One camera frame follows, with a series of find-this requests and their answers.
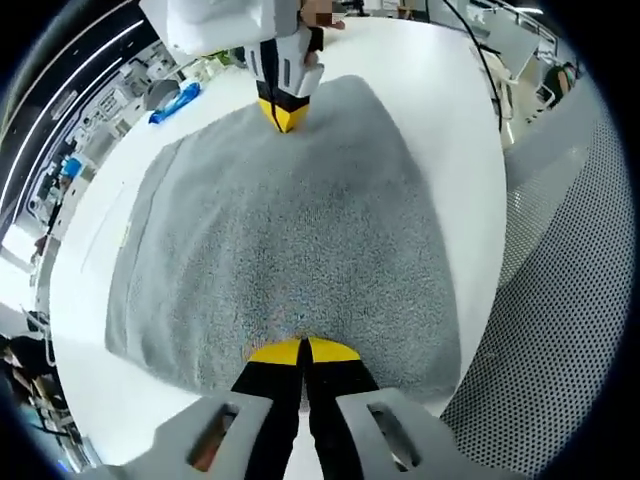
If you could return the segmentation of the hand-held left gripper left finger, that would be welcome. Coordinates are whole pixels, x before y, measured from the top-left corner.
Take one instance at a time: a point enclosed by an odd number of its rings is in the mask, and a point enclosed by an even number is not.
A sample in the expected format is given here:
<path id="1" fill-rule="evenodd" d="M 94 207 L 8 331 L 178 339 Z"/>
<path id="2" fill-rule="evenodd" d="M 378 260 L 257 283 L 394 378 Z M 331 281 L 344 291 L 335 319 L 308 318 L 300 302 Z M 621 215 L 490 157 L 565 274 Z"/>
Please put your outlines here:
<path id="1" fill-rule="evenodd" d="M 256 352 L 230 390 L 203 397 L 156 428 L 151 447 L 96 479 L 282 479 L 298 433 L 300 342 Z"/>

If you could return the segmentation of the person's right hand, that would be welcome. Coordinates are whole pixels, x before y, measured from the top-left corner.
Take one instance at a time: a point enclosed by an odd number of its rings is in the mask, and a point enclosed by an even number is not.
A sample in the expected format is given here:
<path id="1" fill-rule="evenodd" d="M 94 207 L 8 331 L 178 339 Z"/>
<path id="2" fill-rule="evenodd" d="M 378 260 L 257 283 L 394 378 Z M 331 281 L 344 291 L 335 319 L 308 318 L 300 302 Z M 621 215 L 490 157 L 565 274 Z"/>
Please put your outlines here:
<path id="1" fill-rule="evenodd" d="M 346 27 L 343 20 L 329 21 L 327 18 L 321 23 L 308 25 L 307 29 L 311 33 L 311 38 L 305 54 L 304 64 L 312 67 L 318 62 L 318 53 L 324 49 L 324 30 L 344 30 Z"/>

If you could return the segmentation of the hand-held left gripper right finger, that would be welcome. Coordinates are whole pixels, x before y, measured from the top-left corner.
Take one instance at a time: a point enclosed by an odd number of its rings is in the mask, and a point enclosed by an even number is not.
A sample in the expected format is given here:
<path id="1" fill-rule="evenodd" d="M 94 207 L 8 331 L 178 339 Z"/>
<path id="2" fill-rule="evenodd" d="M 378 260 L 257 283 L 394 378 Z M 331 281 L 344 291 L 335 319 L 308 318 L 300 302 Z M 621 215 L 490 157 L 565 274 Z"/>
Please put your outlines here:
<path id="1" fill-rule="evenodd" d="M 311 434 L 325 479 L 503 479 L 462 454 L 450 429 L 396 388 L 381 389 L 353 349 L 307 340 Z"/>

